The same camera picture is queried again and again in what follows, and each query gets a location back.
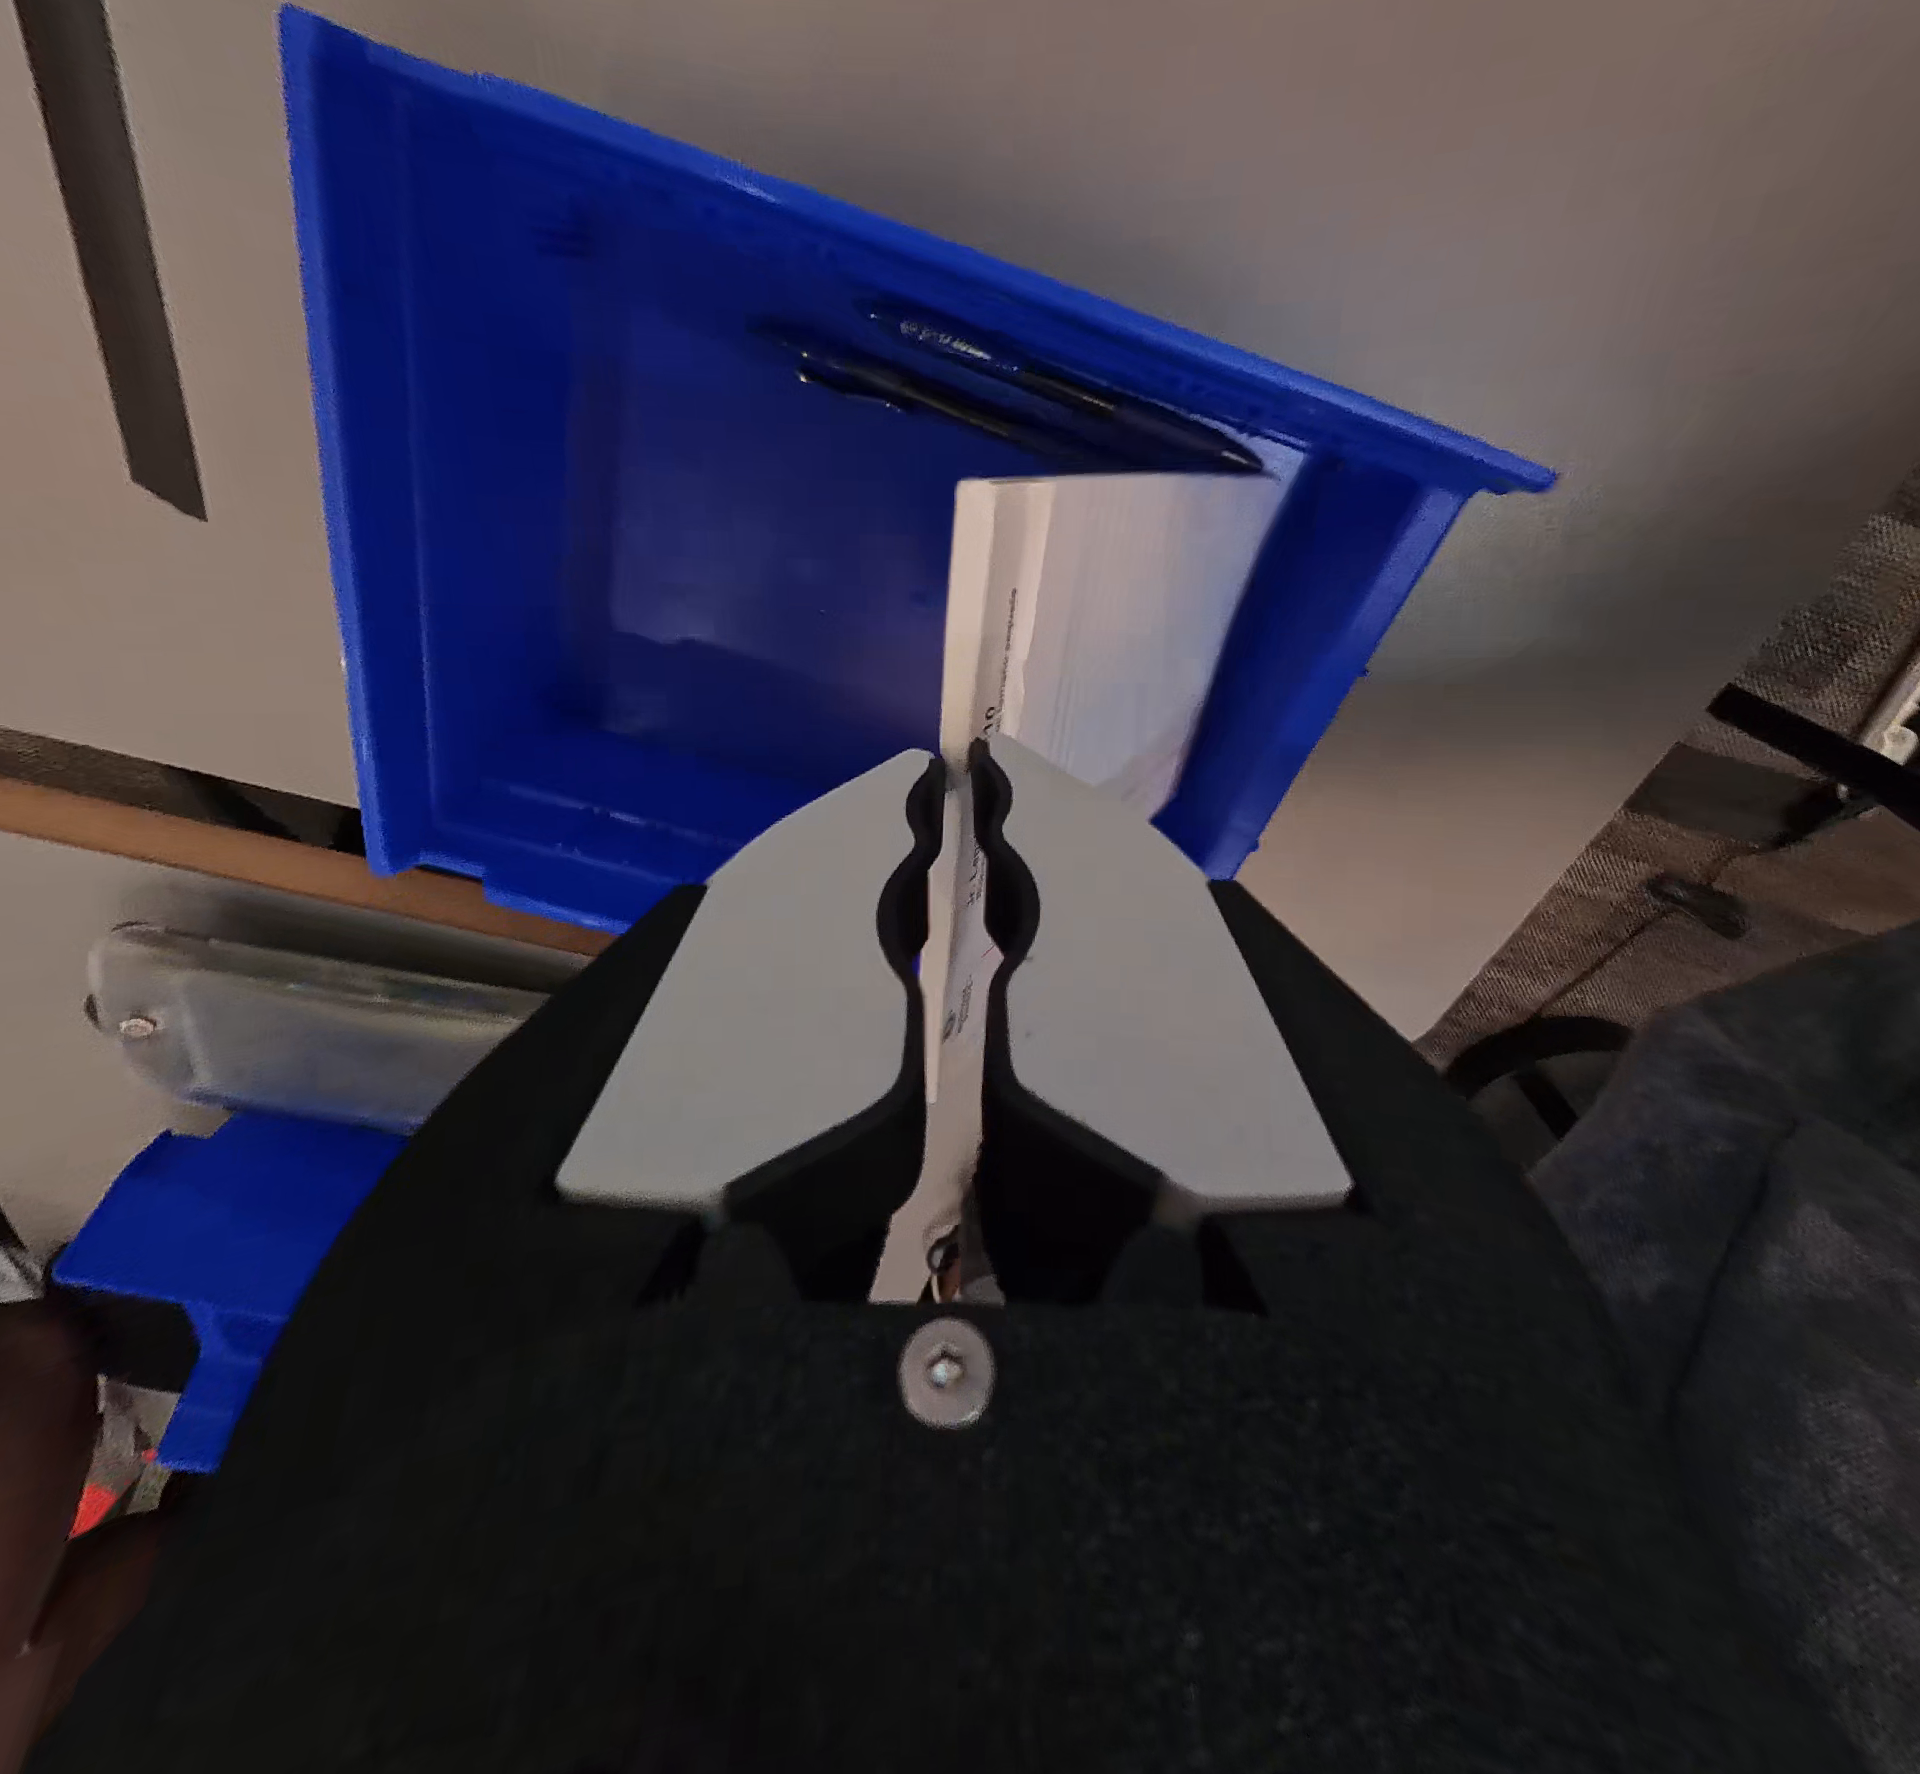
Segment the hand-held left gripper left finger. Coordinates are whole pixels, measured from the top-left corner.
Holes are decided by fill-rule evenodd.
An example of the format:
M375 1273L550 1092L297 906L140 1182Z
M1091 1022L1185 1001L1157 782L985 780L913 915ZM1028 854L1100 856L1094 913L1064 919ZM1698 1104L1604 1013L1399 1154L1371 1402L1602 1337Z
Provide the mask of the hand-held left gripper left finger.
M754 1228L804 1298L870 1302L923 1171L920 960L946 767L908 747L701 888L555 1166L596 1211Z

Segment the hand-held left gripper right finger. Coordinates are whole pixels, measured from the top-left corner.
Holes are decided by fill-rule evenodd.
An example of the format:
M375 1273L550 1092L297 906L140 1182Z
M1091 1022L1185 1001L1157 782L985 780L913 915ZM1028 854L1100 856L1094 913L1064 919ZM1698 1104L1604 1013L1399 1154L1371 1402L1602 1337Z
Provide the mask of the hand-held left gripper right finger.
M998 953L973 1195L1006 1300L1091 1304L1151 1228L1345 1206L1208 875L1014 739L974 741L967 777Z

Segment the white lined notepad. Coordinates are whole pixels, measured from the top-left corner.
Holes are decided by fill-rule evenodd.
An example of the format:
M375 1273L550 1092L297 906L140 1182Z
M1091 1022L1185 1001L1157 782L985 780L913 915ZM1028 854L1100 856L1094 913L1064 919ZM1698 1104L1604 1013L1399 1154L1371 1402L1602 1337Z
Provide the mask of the white lined notepad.
M998 965L961 770L1003 734L1140 815L1172 798L1235 609L1279 515L1272 473L1123 472L967 481L954 495L939 697L948 770L928 875L926 1136L870 1296L913 1302L958 1228Z

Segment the blue plastic bin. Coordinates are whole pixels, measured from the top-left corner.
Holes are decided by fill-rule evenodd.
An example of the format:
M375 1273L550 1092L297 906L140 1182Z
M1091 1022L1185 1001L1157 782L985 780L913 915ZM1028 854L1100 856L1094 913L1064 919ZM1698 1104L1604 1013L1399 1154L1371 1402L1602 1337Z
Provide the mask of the blue plastic bin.
M156 1457L213 1473L300 1296L402 1135L257 1111L163 1132L111 1180L51 1278L105 1371L175 1396Z
M918 353L902 298L1285 483L1153 821L1231 877L1471 497L1553 470L587 106L277 14L365 854L621 932L933 747L967 481L1188 461ZM806 387L754 321L1064 425L1056 461Z

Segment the blue pen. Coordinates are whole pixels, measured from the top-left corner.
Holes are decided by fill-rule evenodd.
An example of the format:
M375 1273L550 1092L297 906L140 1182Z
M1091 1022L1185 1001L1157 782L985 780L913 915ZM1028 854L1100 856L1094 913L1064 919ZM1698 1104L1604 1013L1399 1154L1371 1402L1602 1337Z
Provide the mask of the blue pen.
M879 405L904 416L923 416L965 427L998 443L1056 461L1094 461L1097 450L1074 429L1011 408L940 379L879 361L864 351L831 346L806 327L754 321L749 333L780 349L785 363L806 387L845 398Z
M920 304L902 298L868 298L863 304L870 321L890 340L939 358L954 367L991 378L1020 395L1109 425L1137 441L1158 443L1188 461L1189 470L1263 473L1265 457L1223 427L1188 416L1162 402L1128 395L1091 375L1063 369L1033 358L1008 336L936 319Z

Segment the clear acrylic sign holder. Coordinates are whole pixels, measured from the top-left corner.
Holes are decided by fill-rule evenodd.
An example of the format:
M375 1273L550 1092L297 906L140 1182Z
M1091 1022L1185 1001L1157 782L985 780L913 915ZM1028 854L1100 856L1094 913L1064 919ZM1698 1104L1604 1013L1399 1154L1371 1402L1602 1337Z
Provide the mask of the clear acrylic sign holder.
M87 1017L167 1098L404 1135L546 1001L488 983L127 924Z

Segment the wooden sign stand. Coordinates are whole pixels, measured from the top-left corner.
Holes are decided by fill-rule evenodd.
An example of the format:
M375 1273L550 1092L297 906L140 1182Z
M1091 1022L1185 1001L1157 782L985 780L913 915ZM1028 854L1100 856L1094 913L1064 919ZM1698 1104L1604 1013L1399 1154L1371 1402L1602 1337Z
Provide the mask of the wooden sign stand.
M499 906L455 875L374 875L360 856L29 780L2 780L2 832L554 953L592 956L613 940L602 929Z

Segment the person's dark clothing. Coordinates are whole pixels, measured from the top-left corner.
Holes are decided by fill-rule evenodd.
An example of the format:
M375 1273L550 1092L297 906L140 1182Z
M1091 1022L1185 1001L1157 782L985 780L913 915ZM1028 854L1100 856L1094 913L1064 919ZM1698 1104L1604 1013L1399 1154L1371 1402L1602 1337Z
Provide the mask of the person's dark clothing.
M1532 1173L1691 1502L1867 1770L1918 1768L1918 929L1653 1013Z

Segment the black chair base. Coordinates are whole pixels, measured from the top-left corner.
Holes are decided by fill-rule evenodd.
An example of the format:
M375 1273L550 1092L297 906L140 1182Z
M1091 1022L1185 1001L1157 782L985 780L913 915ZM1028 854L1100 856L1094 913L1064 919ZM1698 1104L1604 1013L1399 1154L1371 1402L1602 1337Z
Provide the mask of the black chair base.
M1815 778L1886 810L1912 830L1918 828L1915 769L1740 685L1722 687L1707 713L1718 723L1812 769Z

